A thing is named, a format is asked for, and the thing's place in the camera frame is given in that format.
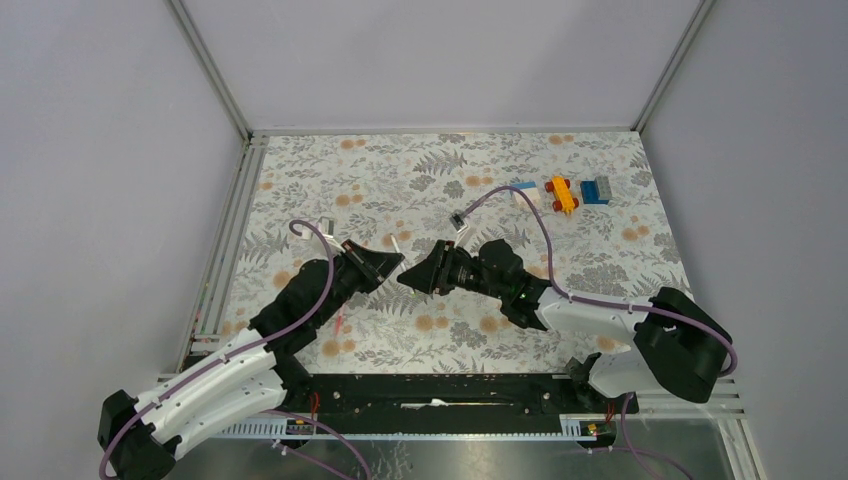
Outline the white green marker pen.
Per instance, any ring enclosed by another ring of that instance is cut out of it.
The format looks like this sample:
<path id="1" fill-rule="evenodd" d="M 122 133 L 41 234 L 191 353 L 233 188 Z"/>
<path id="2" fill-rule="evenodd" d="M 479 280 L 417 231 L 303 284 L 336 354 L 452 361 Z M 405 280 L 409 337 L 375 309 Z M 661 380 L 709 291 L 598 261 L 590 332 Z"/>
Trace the white green marker pen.
<path id="1" fill-rule="evenodd" d="M 402 253 L 402 251 L 400 249 L 400 246 L 399 246 L 399 243 L 398 243 L 396 236 L 394 234 L 389 234 L 389 239 L 391 241 L 391 244 L 392 244 L 395 252 L 400 254 L 402 257 L 405 258 L 404 254 Z"/>

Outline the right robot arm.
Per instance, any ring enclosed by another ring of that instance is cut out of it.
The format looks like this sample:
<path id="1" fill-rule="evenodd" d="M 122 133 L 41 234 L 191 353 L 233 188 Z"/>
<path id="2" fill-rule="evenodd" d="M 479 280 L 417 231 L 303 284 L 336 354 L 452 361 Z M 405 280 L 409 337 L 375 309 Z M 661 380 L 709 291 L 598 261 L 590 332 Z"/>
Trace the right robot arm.
<path id="1" fill-rule="evenodd" d="M 682 291 L 663 287 L 637 298 L 560 292 L 526 270 L 504 240 L 483 244 L 477 254 L 439 241 L 397 280 L 426 295 L 463 289 L 495 298 L 502 315 L 522 329 L 582 332 L 627 346 L 600 356 L 575 382 L 575 402 L 589 412 L 623 394 L 652 390 L 704 404 L 730 357 L 728 332 Z"/>

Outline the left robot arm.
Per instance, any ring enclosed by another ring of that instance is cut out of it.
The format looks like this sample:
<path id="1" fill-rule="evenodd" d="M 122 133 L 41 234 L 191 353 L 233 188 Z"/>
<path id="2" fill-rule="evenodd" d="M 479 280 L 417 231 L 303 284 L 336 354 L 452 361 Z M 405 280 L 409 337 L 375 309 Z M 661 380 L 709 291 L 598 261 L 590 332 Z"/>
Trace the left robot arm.
<path id="1" fill-rule="evenodd" d="M 328 258 L 305 262 L 217 351 L 155 388 L 118 390 L 103 402 L 102 478 L 162 479 L 211 435 L 255 413 L 307 404 L 310 377 L 296 354 L 345 303 L 377 290 L 404 260 L 352 240 L 325 250 Z"/>

